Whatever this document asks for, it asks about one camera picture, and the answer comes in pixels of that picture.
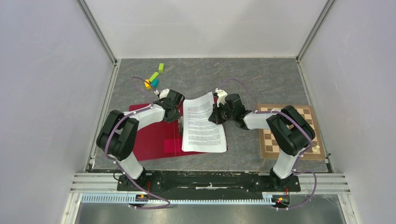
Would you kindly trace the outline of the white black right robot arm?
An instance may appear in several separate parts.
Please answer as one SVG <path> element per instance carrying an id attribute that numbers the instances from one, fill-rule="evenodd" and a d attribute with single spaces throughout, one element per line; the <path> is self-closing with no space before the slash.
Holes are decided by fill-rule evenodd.
<path id="1" fill-rule="evenodd" d="M 270 130 L 280 147 L 280 153 L 270 170 L 270 185 L 275 190 L 284 189 L 295 173 L 296 163 L 306 150 L 312 148 L 316 134 L 295 107 L 287 105 L 280 110 L 252 111 L 243 105 L 239 94 L 227 94 L 217 89 L 214 94 L 209 121 L 221 125 L 232 121 L 243 130 Z"/>

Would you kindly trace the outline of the red clip file folder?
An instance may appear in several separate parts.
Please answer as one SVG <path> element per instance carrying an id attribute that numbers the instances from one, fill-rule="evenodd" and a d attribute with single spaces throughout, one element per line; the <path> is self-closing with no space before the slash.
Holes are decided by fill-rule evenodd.
<path id="1" fill-rule="evenodd" d="M 137 132 L 133 153 L 138 161 L 200 154 L 182 150 L 183 136 L 179 135 L 177 121 L 151 124 Z"/>

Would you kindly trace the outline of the printed text paper sheet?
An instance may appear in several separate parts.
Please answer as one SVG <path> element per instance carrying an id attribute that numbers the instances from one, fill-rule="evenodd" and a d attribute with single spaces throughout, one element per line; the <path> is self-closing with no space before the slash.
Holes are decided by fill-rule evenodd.
<path id="1" fill-rule="evenodd" d="M 227 151 L 225 130 L 222 125 L 209 121 L 214 97 L 211 92 L 183 103 L 184 152 L 224 153 Z"/>

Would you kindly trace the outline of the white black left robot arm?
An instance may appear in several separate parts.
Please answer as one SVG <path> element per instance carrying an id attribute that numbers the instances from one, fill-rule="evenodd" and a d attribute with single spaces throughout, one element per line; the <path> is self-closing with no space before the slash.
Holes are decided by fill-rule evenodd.
<path id="1" fill-rule="evenodd" d="M 144 189 L 147 183 L 142 175 L 145 169 L 133 153 L 137 132 L 154 123 L 177 121 L 181 117 L 179 107 L 185 100 L 175 90 L 165 89 L 156 94 L 158 100 L 146 107 L 128 112 L 111 111 L 96 138 L 96 146 L 129 178 L 128 183 L 135 190 Z"/>

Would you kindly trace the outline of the silver metal folder clip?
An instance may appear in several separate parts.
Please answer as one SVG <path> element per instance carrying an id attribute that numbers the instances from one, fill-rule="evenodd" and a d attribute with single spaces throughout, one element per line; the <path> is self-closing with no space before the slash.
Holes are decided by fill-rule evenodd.
<path id="1" fill-rule="evenodd" d="M 183 132 L 184 132 L 183 123 L 184 123 L 184 118 L 183 118 L 183 116 L 181 116 L 181 117 L 179 117 L 178 120 L 177 120 L 177 127 L 178 127 L 178 133 L 179 133 L 179 135 L 183 135 Z"/>

